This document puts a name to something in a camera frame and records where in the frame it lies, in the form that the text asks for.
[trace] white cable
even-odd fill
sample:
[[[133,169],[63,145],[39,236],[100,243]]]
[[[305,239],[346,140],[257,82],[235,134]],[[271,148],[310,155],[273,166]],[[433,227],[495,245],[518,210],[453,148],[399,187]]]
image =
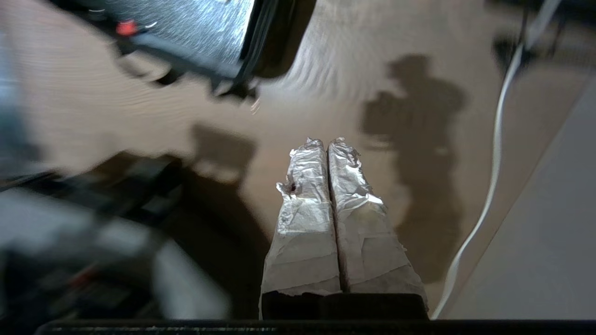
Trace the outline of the white cable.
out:
[[[431,316],[432,320],[436,320],[447,300],[451,296],[453,289],[455,287],[455,282],[457,279],[457,272],[460,267],[460,259],[461,255],[464,253],[465,248],[468,246],[472,238],[484,223],[486,215],[488,214],[489,209],[491,208],[492,199],[495,195],[496,183],[499,180],[499,172],[501,170],[501,159],[502,159],[502,149],[501,149],[501,134],[502,134],[502,120],[503,120],[503,106],[505,104],[505,97],[507,96],[507,91],[509,90],[509,86],[511,86],[511,82],[515,77],[517,70],[519,69],[522,63],[522,53],[524,49],[530,49],[534,43],[538,40],[538,38],[542,35],[544,30],[546,29],[548,23],[550,22],[552,16],[554,15],[555,10],[557,9],[561,0],[546,0],[541,8],[540,12],[536,19],[532,22],[532,25],[528,27],[528,30],[524,32],[524,39],[527,42],[526,44],[518,45],[515,53],[513,54],[513,58],[511,59],[511,63],[509,64],[509,68],[505,74],[505,79],[503,80],[503,86],[501,87],[501,93],[499,95],[499,101],[496,105],[496,114],[495,114],[495,127],[493,130],[493,138],[492,138],[492,169],[491,169],[491,181],[489,184],[488,192],[486,194],[486,200],[484,203],[484,207],[482,208],[482,213],[472,229],[472,232],[468,237],[465,239],[463,244],[461,245],[460,249],[455,254],[449,269],[447,270],[447,276],[445,277],[445,286],[443,288],[443,296],[437,305],[437,308],[434,310],[433,315]]]

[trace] gray wall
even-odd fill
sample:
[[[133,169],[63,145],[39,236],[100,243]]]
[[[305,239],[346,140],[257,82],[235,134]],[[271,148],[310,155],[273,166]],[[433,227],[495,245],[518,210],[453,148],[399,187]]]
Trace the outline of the gray wall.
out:
[[[595,319],[595,200],[596,79],[444,315]]]

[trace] crumpled foil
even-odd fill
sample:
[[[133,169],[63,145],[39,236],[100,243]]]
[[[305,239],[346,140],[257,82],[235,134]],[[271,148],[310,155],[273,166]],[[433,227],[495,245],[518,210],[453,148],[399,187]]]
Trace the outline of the crumpled foil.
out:
[[[323,143],[308,138],[290,153],[277,228],[265,259],[261,293],[341,292],[333,210]]]
[[[140,26],[196,54],[239,61],[254,0],[108,0],[120,20]]]
[[[398,242],[380,198],[362,173],[358,152],[338,138],[328,148],[342,277],[352,293],[415,293],[424,285]]]

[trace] tan floor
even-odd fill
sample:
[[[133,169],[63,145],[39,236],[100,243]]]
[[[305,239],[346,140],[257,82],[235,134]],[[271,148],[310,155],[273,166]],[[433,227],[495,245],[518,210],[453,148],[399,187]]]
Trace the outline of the tan floor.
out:
[[[346,137],[436,306],[488,187],[501,84],[492,38],[516,32],[518,16],[469,0],[319,0],[293,68],[262,85],[253,115],[248,106],[212,101],[204,82],[191,78],[149,88],[119,72],[108,40],[87,27],[41,0],[4,2],[27,118],[49,162],[79,171],[124,149],[189,157],[198,150],[203,174],[244,171],[240,193],[270,237],[281,204],[274,185],[284,179],[288,152],[307,136]],[[470,266],[584,80],[538,65],[512,88],[492,228],[473,246]],[[229,169],[214,171],[213,161]]]

